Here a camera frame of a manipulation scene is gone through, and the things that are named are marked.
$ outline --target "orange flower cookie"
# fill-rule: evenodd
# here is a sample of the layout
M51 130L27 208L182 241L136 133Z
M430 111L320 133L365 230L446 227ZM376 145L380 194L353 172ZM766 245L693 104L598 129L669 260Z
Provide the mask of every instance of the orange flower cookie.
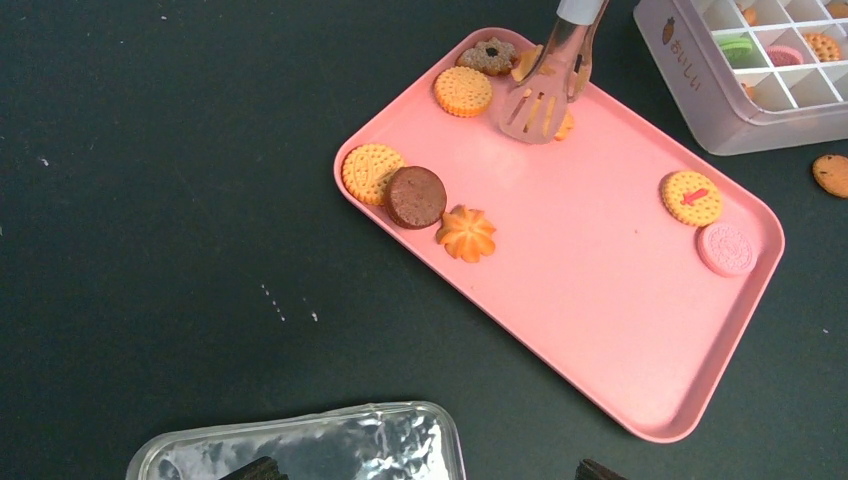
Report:
M681 223L706 227L721 216L723 202L718 187L704 175L682 171L669 175L662 186L665 208Z
M805 33L804 40L822 62L842 60L842 50L836 40L823 33Z
M451 67L440 73L433 90L439 106L457 117L480 115L492 103L489 78L469 67Z
M468 209L457 205L450 213L442 214L442 228L436 232L439 245L453 258L462 258L468 263L477 263L481 255L495 253L492 234L495 227L483 218L482 210Z

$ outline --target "dark green table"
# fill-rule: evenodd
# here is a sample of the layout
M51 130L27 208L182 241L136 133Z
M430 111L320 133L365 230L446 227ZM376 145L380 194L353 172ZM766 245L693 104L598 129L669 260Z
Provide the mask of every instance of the dark green table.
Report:
M336 190L339 146L457 42L541 40L555 4L6 2L0 476L123 478L174 429L422 399L471 479L567 479L584 456L634 480L848 478L848 203L810 175L848 142L705 154L635 1L610 6L594 82L787 237L688 438L626 433Z

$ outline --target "tray rim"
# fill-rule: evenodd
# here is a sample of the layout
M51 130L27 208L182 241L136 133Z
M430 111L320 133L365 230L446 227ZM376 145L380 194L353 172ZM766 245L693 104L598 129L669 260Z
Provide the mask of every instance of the tray rim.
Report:
M589 88L594 88L597 91L598 94L606 97L606 99L608 101L614 102L618 106L620 106L621 108L631 112L647 128L650 128L651 130L653 130L656 135L664 137L665 139L672 142L673 144L678 145L681 149L683 149L687 152L690 152L692 154L692 156L699 161L699 164L700 164L699 168L701 169L702 173L708 172L710 175L713 175L715 177L721 177L724 181L733 184L739 190L741 190L742 192L747 194L747 196L749 197L749 200L752 201L753 203L756 203L762 209L763 213L766 215L767 218L764 219L764 220L771 223L772 224L771 226L777 230L777 233L779 233L778 238L777 238L777 240L779 240L779 243L777 245L774 245L774 247L777 249L777 251L775 253L775 261L771 265L771 267L769 268L767 275L765 276L765 281L763 283L763 286L759 289L759 292L757 293L757 295L754 299L754 308L751 309L747 313L746 318L745 318L745 320L742 324L742 327L735 334L735 338L733 339L733 342L732 342L731 347L729 349L729 354L722 360L721 366L718 369L718 374L710 382L708 391L707 391L707 393L704 397L705 400L698 407L698 412L694 416L692 423L690 425L688 425L685 429L680 431L680 433L678 433L678 434L669 435L669 436L658 436L658 435L653 435L649 432L640 430L639 428L637 428L633 424L629 423L626 418L622 418L622 416L617 415L610 408L608 408L608 406L605 402L603 402L601 399L598 399L598 398L590 395L583 388L581 388L581 386L575 384L571 379L566 377L562 372L560 372L548 360L543 358L541 355L537 354L536 351L524 339L519 338L518 336L514 335L508 328L506 328L501 323L500 320L498 320L498 318L494 314L489 312L483 305L480 305L476 301L474 301L474 299L472 299L468 294L466 294L466 292L464 292L461 288L456 286L442 272L440 272L433 265L431 265L430 262L421 254L421 252L419 252L413 245L411 245L409 242L407 242L397 231L395 231L391 228L384 227L383 220L380 217L378 217L372 210L370 210L367 205L364 205L361 202L359 202L358 200L356 200L350 194L350 192L347 191L347 189L345 188L345 186L342 182L342 178L341 178L341 174L340 174L341 162L342 162L342 160L344 160L344 156L346 155L346 153L350 150L351 143L355 138L357 138L360 134L362 134L362 132L368 130L368 128L373 123L375 123L377 121L377 119L379 117L381 117L387 110L391 109L393 106L395 106L397 103L399 103L402 99L404 99L406 94L409 93L411 90L413 90L416 87L416 85L418 85L419 82L421 82L422 80L424 80L428 76L433 76L435 73L440 72L441 69L442 69L442 67L440 65L445 60L447 60L448 58L452 58L453 56L455 56L457 54L457 52L461 48L463 48L464 45L466 45L466 43L468 43L469 41L471 41L474 38L484 37L484 36L495 36L495 35L504 34L504 33L506 33L508 35L518 36L518 37L526 40L529 43L533 43L531 40L529 40L527 37L523 36L522 34L515 32L513 30L502 28L502 27L490 26L490 27L479 28L477 30L472 31L465 38L463 38L462 40L457 42L454 47L452 47L450 50L448 50L448 52L444 56L442 56L441 58L436 60L432 67L428 68L418 78L416 78L413 82L411 82L409 84L409 86L407 86L407 88L405 88L394 99L392 99L389 103L387 103L382 109L380 109L379 112L377 112L373 117L371 117L371 119L369 119L367 122L365 122L359 129L357 129L353 134L351 134L347 138L347 140L344 141L344 143L340 146L339 150L337 151L334 162L333 162L333 177L334 177L334 181L336 183L336 187L339 189L341 194L351 204L353 204L354 207L356 207L359 211L361 211L368 218L370 218L371 221L374 222L378 227L380 227L381 230L383 230L385 233L388 233L398 243L403 245L407 249L407 251L409 251L410 253L415 255L427 267L429 267L433 272L435 272L443 280L445 280L445 282L447 282L449 285L451 285L455 290L457 290L460 294L462 294L467 300L469 300L471 303L473 303L477 308L482 310L487 316L489 316L492 320L494 320L501 328L506 330L507 333L509 333L514 339L516 339L519 343L521 343L525 348L530 350L534 355L536 355L537 358L542 360L546 365L548 365L549 368L551 368L554 372L556 372L557 375L559 375L564 380L566 380L572 387L574 387L581 394L583 394L585 397L587 397L593 404L595 404L595 406L597 406L604 413L606 413L609 417L611 417L613 420L615 420L625 430L629 431L633 435L635 435L635 436L637 436L637 437L639 437L643 440L646 440L646 441L649 441L649 442L652 442L652 443L670 444L670 443L678 442L678 441L686 438L687 436L689 436L695 430L695 428L700 424L700 421L703 418L703 415L704 415L707 407L710 404L712 396L715 393L715 390L718 387L718 384L720 383L722 377L724 376L724 373L727 369L727 366L729 365L730 360L733 358L733 355L736 351L736 348L738 347L739 342L742 339L742 336L745 334L745 331L747 330L747 327L750 324L754 313L756 312L756 307L759 305L759 302L762 299L763 294L765 293L769 284L771 283L771 279L773 278L774 273L777 270L777 267L780 265L780 261L783 258L783 254L784 254L785 249L786 249L786 236L785 236L784 229L783 229L782 224L780 223L779 218L774 213L774 211L765 202L763 202L759 197L757 197L756 195L754 195L753 193L748 191L746 188L744 188L742 185L740 185L739 183L734 181L732 178L725 175L723 172L721 172L716 167L714 167L712 164L710 164L709 162L707 162L706 160L701 158L699 155L695 154L694 152L692 152L691 150L689 150L688 148L683 146L676 139L672 138L670 135L668 135L667 133L665 133L664 131L659 129L657 126L655 126L654 124L652 124L651 122L646 120L644 117L639 115L637 112L632 110L630 107L619 102L616 98L612 97L611 95L609 95L608 93L606 93L605 91L603 91L602 89L600 89L599 87L594 85L591 81L588 82L590 84L588 86Z
M453 467L455 467L457 473L459 473L459 478L457 480L465 480L465 463L462 457L459 429L457 428L456 422L444 407L426 400L379 403L370 402L361 405L336 408L317 413L307 413L304 415L276 420L212 425L161 433L145 442L133 455L129 465L127 466L126 480L144 480L146 477L142 477L141 475L149 470L150 465L156 456L169 445L177 442L212 438L236 432L256 432L286 425L310 423L325 420L327 418L347 419L377 411L381 411L383 413L397 413L408 410L423 410L429 412L446 427L446 437L450 442L446 456L449 457L449 461L453 462Z

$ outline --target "pink macaron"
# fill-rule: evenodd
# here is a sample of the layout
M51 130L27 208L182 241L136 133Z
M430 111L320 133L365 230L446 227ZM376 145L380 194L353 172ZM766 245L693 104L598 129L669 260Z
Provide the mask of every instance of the pink macaron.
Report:
M766 47L766 55L771 59L775 67L787 67L789 65L800 65L804 58L801 52L785 45L771 45Z
M713 223L698 235L698 254L713 272L723 277L750 273L757 263L754 247L738 228L728 223Z

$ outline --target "yellow cookie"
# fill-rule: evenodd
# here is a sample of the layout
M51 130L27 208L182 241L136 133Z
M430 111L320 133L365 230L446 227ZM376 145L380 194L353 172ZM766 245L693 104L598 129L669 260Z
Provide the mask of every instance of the yellow cookie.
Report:
M527 74L530 73L530 70L533 69L533 65L536 63L536 57L542 53L542 48L543 47L541 45L536 45L536 48L533 50L521 52L518 56L518 65L509 72L510 75L512 75L513 80L516 82L524 80L524 77L526 77ZM539 67L539 73L542 75L550 75L554 73L554 69L542 64L542 66Z
M718 187L698 172L669 175L662 186L662 198L671 215L686 225L706 227L721 216L723 202Z
M351 195L368 205L382 205L392 175L406 166L403 157L386 145L371 143L354 148L342 163L342 183Z
M436 101L457 117L474 117L492 103L492 84L485 74L468 67L451 67L436 77Z

